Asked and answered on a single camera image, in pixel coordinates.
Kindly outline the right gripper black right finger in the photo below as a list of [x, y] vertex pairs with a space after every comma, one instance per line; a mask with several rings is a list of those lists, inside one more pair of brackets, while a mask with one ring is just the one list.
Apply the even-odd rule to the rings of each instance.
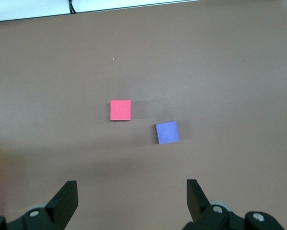
[[187, 180], [187, 207], [192, 221], [184, 230], [243, 230], [244, 219], [221, 204], [211, 204], [195, 179]]

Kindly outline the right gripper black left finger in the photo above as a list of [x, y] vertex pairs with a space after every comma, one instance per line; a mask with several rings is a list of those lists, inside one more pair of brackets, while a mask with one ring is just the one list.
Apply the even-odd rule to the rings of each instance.
[[45, 207], [27, 211], [7, 223], [8, 230], [63, 230], [78, 207], [76, 181], [67, 181]]

